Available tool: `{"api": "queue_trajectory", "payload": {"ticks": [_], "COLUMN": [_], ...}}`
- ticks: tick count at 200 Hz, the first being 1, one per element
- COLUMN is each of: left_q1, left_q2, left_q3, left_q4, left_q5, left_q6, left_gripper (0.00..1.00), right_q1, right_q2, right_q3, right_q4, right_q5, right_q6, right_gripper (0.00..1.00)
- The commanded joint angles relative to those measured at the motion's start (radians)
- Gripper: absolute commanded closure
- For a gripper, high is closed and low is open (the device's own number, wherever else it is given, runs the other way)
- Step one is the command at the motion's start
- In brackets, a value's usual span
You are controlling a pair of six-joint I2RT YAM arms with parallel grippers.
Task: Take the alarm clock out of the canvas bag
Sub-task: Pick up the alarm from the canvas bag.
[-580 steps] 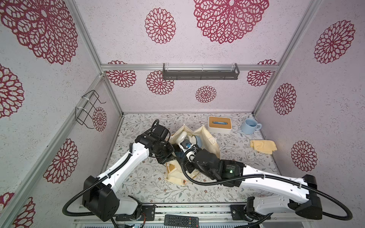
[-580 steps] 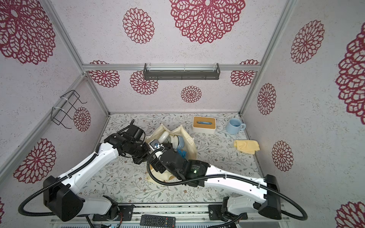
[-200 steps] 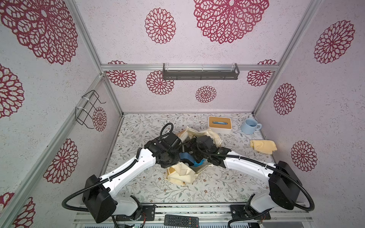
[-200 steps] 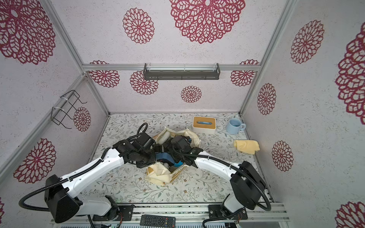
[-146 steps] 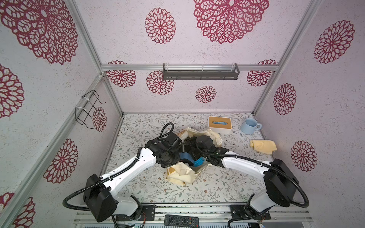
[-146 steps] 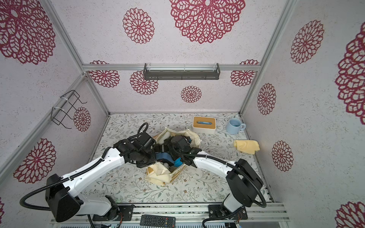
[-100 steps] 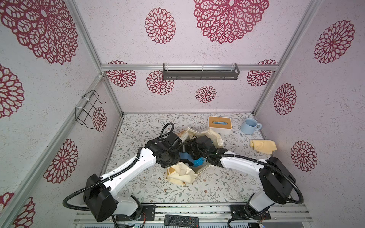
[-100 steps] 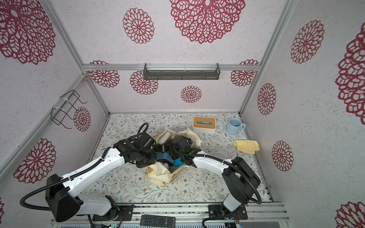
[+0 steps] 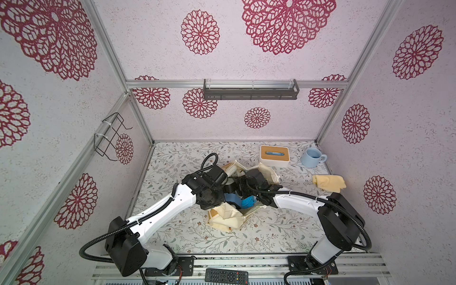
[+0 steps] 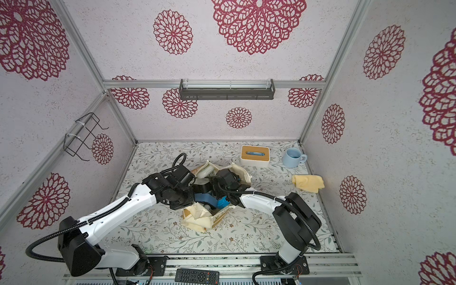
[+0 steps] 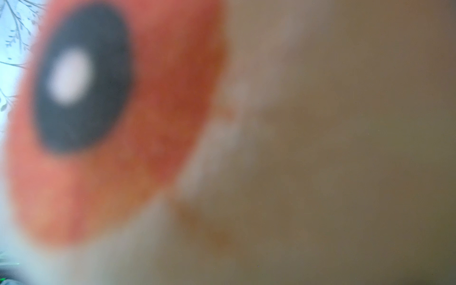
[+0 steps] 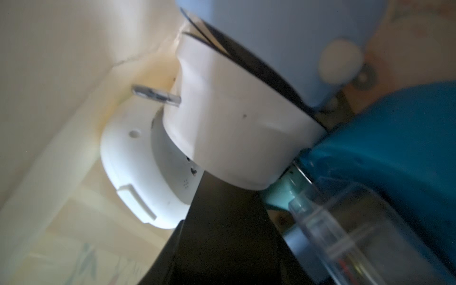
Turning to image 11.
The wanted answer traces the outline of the cream floral canvas bag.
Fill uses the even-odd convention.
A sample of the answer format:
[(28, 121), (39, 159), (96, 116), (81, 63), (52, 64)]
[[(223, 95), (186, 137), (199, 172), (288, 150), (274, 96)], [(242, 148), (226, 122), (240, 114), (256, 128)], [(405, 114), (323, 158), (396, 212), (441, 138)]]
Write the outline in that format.
[(1, 141), (28, 285), (453, 285), (454, 1), (48, 1)]

